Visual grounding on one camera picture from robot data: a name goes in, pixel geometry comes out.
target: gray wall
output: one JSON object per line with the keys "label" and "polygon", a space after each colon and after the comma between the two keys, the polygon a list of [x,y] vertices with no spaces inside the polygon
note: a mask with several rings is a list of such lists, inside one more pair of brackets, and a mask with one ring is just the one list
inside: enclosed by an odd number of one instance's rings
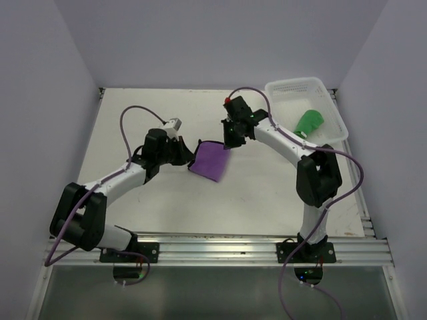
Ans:
{"label": "gray wall", "polygon": [[104,87],[341,83],[386,0],[56,0]]}
{"label": "gray wall", "polygon": [[390,241],[412,319],[427,318],[426,12],[425,0],[389,0],[338,91],[374,227]]}
{"label": "gray wall", "polygon": [[2,2],[0,43],[0,319],[14,320],[27,311],[99,96],[53,1]]}

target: cable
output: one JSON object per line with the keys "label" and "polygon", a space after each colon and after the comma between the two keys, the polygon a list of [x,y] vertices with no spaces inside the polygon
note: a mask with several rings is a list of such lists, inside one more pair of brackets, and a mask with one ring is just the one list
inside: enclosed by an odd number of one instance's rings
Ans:
{"label": "cable", "polygon": [[165,124],[166,122],[159,117],[159,115],[157,115],[157,113],[155,113],[154,111],[148,109],[147,107],[142,107],[140,105],[131,105],[130,107],[125,108],[120,115],[120,132],[121,132],[121,136],[123,137],[123,141],[125,143],[126,146],[126,150],[127,150],[127,155],[128,155],[128,159],[127,159],[127,165],[125,167],[125,169],[120,169],[119,171],[116,171],[115,173],[112,173],[111,175],[106,176],[104,179],[101,180],[101,183],[97,183],[95,184],[92,189],[90,189],[74,206],[74,208],[71,210],[68,218],[65,220],[58,236],[56,237],[55,242],[52,245],[52,248],[49,252],[49,254],[47,255],[47,258],[45,260],[45,267],[50,267],[52,264],[58,262],[59,260],[61,260],[62,258],[64,258],[66,255],[70,254],[71,252],[73,252],[74,250],[77,249],[77,247],[73,247],[70,250],[67,250],[66,252],[62,253],[60,256],[54,258],[52,260],[52,256],[53,254],[56,252],[56,249],[58,248],[59,243],[62,240],[62,237],[64,236],[65,231],[67,230],[69,224],[71,223],[71,220],[73,220],[74,215],[77,213],[77,210],[83,206],[83,204],[85,203],[85,201],[87,200],[87,198],[89,198],[91,196],[92,193],[95,192],[96,189],[98,189],[102,184],[104,184],[105,182],[113,179],[114,177],[117,177],[118,175],[121,175],[123,172],[125,172],[126,170],[129,169],[131,162],[132,162],[132,153],[131,153],[131,148],[129,146],[129,142],[127,141],[126,138],[126,134],[125,131],[123,129],[123,116],[125,115],[126,112],[128,112],[130,109],[142,109],[145,111],[150,112],[152,115],[154,115],[154,117],[158,118],[163,124]]}
{"label": "cable", "polygon": [[150,264],[149,264],[149,259],[143,255],[142,253],[137,253],[137,252],[130,252],[130,251],[118,251],[115,249],[110,249],[112,250],[114,253],[118,254],[118,255],[133,255],[134,257],[140,257],[143,260],[145,260],[147,262],[147,272],[145,273],[145,275],[143,277],[140,277],[138,280],[132,281],[132,282],[126,282],[123,280],[123,282],[119,282],[117,281],[117,283],[121,284],[121,285],[137,285],[138,283],[141,283],[142,281],[145,280],[145,278],[148,276],[149,270],[150,270]]}
{"label": "cable", "polygon": [[[233,90],[229,95],[228,95],[228,98],[229,99],[231,99],[231,97],[232,97],[232,95],[234,94],[234,93],[236,93],[237,91],[239,91],[239,90],[251,90],[251,91],[255,91],[255,92],[257,92],[257,93],[259,93],[263,98],[264,98],[264,100],[266,101],[266,104],[267,104],[267,111],[268,111],[268,119],[270,120],[270,123],[272,124],[272,126],[273,127],[275,127],[276,129],[277,129],[277,131],[281,134],[281,135],[283,135],[285,138],[287,138],[287,139],[289,139],[290,141],[292,141],[293,143],[295,143],[296,145],[299,145],[300,147],[305,147],[306,149],[308,149],[308,150],[312,150],[312,151],[321,151],[321,152],[329,152],[329,153],[335,153],[335,154],[337,154],[337,155],[342,155],[342,156],[344,156],[344,157],[346,157],[346,158],[348,158],[349,160],[351,160],[351,161],[353,161],[353,163],[357,166],[357,168],[359,169],[359,174],[360,174],[360,177],[359,177],[359,182],[357,182],[357,184],[351,189],[351,190],[349,190],[348,192],[346,192],[345,194],[343,194],[343,195],[341,195],[341,196],[339,196],[338,198],[335,198],[334,200],[332,200],[330,203],[328,203],[326,206],[325,206],[325,209],[324,209],[324,211],[322,212],[322,214],[320,215],[320,217],[319,217],[319,220],[318,220],[318,222],[316,223],[316,225],[314,226],[314,228],[313,228],[313,230],[307,235],[307,237],[286,257],[286,260],[285,260],[285,262],[284,262],[284,264],[283,264],[283,266],[282,266],[282,268],[281,268],[281,270],[280,270],[280,276],[279,276],[279,285],[278,285],[278,291],[279,291],[279,298],[280,298],[280,303],[282,304],[282,307],[283,307],[283,309],[284,309],[284,311],[288,314],[288,316],[289,316],[289,318],[290,319],[295,319],[295,318],[293,318],[292,317],[292,315],[291,315],[291,313],[290,313],[290,311],[288,310],[288,307],[286,306],[286,304],[285,304],[285,301],[284,301],[284,298],[283,298],[283,295],[282,295],[282,279],[283,279],[283,276],[284,276],[284,273],[285,273],[285,268],[286,268],[286,265],[289,263],[289,261],[290,261],[290,259],[295,255],[295,253],[297,253],[306,243],[307,243],[307,241],[310,239],[310,237],[316,232],[316,230],[317,230],[317,228],[320,226],[320,224],[322,223],[322,221],[323,221],[323,219],[324,219],[324,217],[326,216],[326,213],[328,212],[328,210],[329,210],[329,208],[331,207],[331,206],[333,206],[335,203],[337,203],[337,202],[339,202],[339,201],[341,201],[342,199],[344,199],[344,198],[346,198],[346,197],[348,197],[349,195],[351,195],[353,192],[355,192],[357,189],[359,189],[360,188],[360,186],[362,185],[362,183],[363,183],[363,180],[364,180],[364,178],[365,178],[365,174],[364,174],[364,170],[363,170],[363,167],[362,167],[362,165],[359,163],[359,161],[357,161],[354,157],[352,157],[351,155],[349,155],[349,154],[347,154],[347,153],[345,153],[345,152],[343,152],[343,151],[339,151],[339,150],[335,150],[335,149],[325,149],[325,148],[321,148],[321,147],[310,147],[310,146],[308,146],[308,145],[306,145],[306,146],[303,146],[303,144],[302,143],[300,143],[298,140],[296,140],[296,139],[294,139],[291,135],[288,135],[285,131],[283,131],[282,129],[280,129],[280,127],[278,127],[277,125],[276,125],[276,123],[274,122],[274,120],[273,120],[273,116],[272,116],[272,108],[271,108],[271,105],[270,105],[270,102],[268,101],[268,98],[267,98],[267,96],[264,94],[264,92],[262,92],[261,90],[259,90],[259,89],[256,89],[256,88],[253,88],[253,87],[240,87],[240,88],[237,88],[237,89],[235,89],[235,90]],[[340,309],[340,313],[341,313],[341,319],[344,319],[345,318],[345,315],[344,315],[344,310],[343,310],[343,308],[342,308],[342,306],[340,305],[340,303],[339,303],[339,301],[335,298],[335,297],[333,297],[332,295],[330,295],[327,291],[325,291],[325,290],[323,290],[323,289],[320,289],[320,288],[316,288],[317,290],[319,290],[319,291],[321,291],[321,292],[323,292],[323,293],[325,293],[327,296],[329,296],[331,299],[333,299],[335,302],[336,302],[336,304],[337,304],[337,306],[339,307],[339,309]]]}

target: metal frame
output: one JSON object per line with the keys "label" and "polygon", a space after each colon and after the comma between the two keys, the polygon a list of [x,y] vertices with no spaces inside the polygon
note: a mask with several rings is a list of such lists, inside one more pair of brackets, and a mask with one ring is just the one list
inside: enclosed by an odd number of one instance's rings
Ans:
{"label": "metal frame", "polygon": [[[337,105],[334,91],[329,90],[334,103]],[[344,151],[351,154],[347,141],[343,142]],[[354,184],[358,179],[357,170],[348,163],[350,177]],[[356,194],[365,237],[331,237],[334,244],[337,263],[328,267],[382,267],[390,296],[399,320],[408,319],[402,294],[394,274],[394,264],[387,240],[375,238],[372,222],[366,208],[361,189]],[[254,235],[201,235],[201,234],[172,234],[172,233],[137,233],[140,242],[158,242],[160,244],[157,266],[224,266],[224,267],[277,267],[276,243],[293,238],[284,236],[254,236]],[[49,252],[53,241],[46,248]],[[57,254],[71,248],[68,243],[58,246]],[[55,265],[62,266],[106,266],[109,263],[99,262],[100,251],[76,250],[58,261]],[[308,263],[289,264],[290,267],[310,266]],[[37,320],[51,278],[52,268],[42,268],[37,280],[33,299],[27,312],[26,320]]]}

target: folded cloth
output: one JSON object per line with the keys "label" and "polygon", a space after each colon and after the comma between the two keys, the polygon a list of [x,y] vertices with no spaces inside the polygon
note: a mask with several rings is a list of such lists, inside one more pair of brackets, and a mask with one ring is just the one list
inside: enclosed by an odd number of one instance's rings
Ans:
{"label": "folded cloth", "polygon": [[199,140],[194,156],[188,169],[202,177],[219,182],[226,170],[230,150],[225,150],[224,144],[219,141]]}
{"label": "folded cloth", "polygon": [[316,130],[324,122],[322,115],[319,111],[308,110],[296,125],[294,133],[302,138],[307,139],[307,136]]}

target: black mounting bracket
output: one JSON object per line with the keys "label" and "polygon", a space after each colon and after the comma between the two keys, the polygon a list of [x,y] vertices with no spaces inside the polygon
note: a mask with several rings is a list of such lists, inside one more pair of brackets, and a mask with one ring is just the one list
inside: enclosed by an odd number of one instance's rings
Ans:
{"label": "black mounting bracket", "polygon": [[[157,263],[159,249],[160,244],[158,242],[138,242],[133,252],[145,255],[150,263]],[[101,255],[99,256],[99,262],[102,263],[135,263],[137,261],[139,259],[133,255],[117,254],[117,252],[109,249],[105,253],[104,250],[101,250]]]}
{"label": "black mounting bracket", "polygon": [[[296,242],[276,243],[276,253],[278,256],[278,263],[284,263],[286,257],[299,245]],[[306,248],[302,247],[291,259],[290,263],[335,263],[336,256],[334,244],[332,242],[324,242],[321,246],[315,248],[307,245]]]}

